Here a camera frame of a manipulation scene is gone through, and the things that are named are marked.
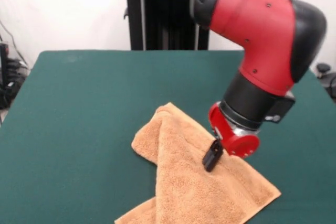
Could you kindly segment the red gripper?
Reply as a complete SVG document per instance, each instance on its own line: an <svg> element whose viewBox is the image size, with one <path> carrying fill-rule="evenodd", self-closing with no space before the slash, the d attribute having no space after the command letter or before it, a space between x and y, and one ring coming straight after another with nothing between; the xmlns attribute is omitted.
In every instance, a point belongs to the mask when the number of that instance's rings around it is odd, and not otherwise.
<svg viewBox="0 0 336 224"><path fill-rule="evenodd" d="M260 144L258 131L247 130L231 122L221 111L219 105L220 102L216 102L208 112L211 128L219 142L215 140L202 159L207 172L211 172L217 165L223 149L229 155L245 158L253 154Z"/></svg>

